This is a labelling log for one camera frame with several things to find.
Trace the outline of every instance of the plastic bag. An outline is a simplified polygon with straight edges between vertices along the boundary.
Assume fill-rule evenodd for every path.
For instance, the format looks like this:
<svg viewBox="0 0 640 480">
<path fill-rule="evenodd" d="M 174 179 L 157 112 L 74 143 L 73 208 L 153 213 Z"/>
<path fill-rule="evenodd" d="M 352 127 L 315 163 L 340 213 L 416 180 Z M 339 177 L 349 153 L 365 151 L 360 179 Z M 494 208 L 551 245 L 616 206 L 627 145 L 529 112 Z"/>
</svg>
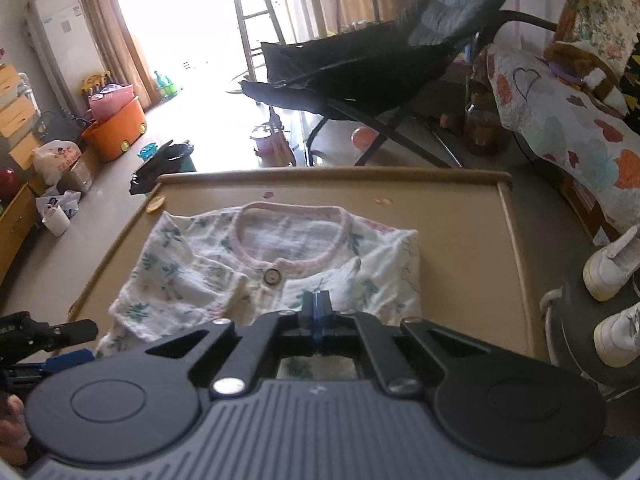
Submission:
<svg viewBox="0 0 640 480">
<path fill-rule="evenodd" d="M 40 216 L 44 216 L 47 206 L 59 205 L 68 218 L 73 218 L 78 212 L 78 200 L 81 195 L 79 191 L 65 191 L 64 195 L 60 195 L 55 187 L 50 187 L 42 196 L 37 197 L 36 209 Z"/>
<path fill-rule="evenodd" d="M 52 140 L 33 150 L 33 166 L 48 186 L 55 186 L 80 155 L 80 148 L 74 142 Z"/>
</svg>

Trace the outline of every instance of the pink collar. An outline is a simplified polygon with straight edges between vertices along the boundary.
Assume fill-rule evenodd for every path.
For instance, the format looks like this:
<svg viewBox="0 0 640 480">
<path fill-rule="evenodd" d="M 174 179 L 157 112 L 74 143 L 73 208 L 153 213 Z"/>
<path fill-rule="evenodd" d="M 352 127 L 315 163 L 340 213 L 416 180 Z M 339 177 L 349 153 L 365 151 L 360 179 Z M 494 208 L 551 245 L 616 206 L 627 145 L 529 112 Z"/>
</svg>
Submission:
<svg viewBox="0 0 640 480">
<path fill-rule="evenodd" d="M 248 209 L 264 209 L 267 211 L 281 211 L 294 214 L 328 214 L 339 216 L 340 223 L 338 233 L 335 235 L 334 240 L 329 243 L 326 251 L 315 258 L 310 260 L 286 260 L 284 258 L 278 258 L 274 262 L 262 262 L 256 260 L 254 257 L 247 254 L 240 243 L 238 237 L 239 228 L 242 227 L 242 218 L 244 213 Z M 280 272 L 287 274 L 314 274 L 318 270 L 322 270 L 323 267 L 334 257 L 338 248 L 344 240 L 344 235 L 347 232 L 347 228 L 350 225 L 351 216 L 341 207 L 336 206 L 303 206 L 303 205 L 287 205 L 276 204 L 271 202 L 251 202 L 245 205 L 234 217 L 231 226 L 229 227 L 229 242 L 236 257 L 254 269 L 268 269 L 274 267 Z"/>
</svg>

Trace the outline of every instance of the baby clothing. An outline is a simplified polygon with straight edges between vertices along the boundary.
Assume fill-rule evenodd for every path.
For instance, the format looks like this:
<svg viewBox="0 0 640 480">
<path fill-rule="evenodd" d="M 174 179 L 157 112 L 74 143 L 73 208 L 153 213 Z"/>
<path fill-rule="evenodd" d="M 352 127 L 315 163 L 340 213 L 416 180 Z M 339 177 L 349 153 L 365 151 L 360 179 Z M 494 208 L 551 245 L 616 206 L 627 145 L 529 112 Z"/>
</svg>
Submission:
<svg viewBox="0 0 640 480">
<path fill-rule="evenodd" d="M 305 291 L 328 290 L 334 310 L 383 324 L 420 316 L 417 232 L 340 207 L 250 203 L 194 217 L 164 212 L 110 306 L 111 355 L 228 317 L 299 310 Z"/>
</svg>

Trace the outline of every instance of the floral blanket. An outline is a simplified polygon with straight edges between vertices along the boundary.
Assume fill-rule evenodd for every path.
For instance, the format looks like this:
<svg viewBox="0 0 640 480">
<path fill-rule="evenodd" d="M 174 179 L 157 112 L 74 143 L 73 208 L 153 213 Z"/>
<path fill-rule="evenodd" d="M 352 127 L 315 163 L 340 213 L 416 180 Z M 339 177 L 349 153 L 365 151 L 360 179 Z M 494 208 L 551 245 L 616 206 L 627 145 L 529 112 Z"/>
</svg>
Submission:
<svg viewBox="0 0 640 480">
<path fill-rule="evenodd" d="M 491 44 L 486 72 L 505 128 L 591 191 L 618 231 L 640 222 L 638 134 L 530 52 Z"/>
<path fill-rule="evenodd" d="M 566 0 L 554 41 L 588 40 L 618 79 L 640 31 L 640 0 Z"/>
</svg>

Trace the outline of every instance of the finger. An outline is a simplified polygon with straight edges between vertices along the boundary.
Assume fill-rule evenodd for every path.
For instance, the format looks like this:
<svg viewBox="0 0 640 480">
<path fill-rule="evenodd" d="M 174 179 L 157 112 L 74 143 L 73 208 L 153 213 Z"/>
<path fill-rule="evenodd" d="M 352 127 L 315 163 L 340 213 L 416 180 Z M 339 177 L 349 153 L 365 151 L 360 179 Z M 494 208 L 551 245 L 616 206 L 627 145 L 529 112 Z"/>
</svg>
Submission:
<svg viewBox="0 0 640 480">
<path fill-rule="evenodd" d="M 12 444 L 27 434 L 22 418 L 20 420 L 0 420 L 0 444 Z"/>
<path fill-rule="evenodd" d="M 6 400 L 6 405 L 11 411 L 12 415 L 21 415 L 24 411 L 24 404 L 20 400 L 20 397 L 12 395 Z"/>
<path fill-rule="evenodd" d="M 0 445 L 0 458 L 11 465 L 22 465 L 27 462 L 27 453 L 19 447 Z"/>
</svg>

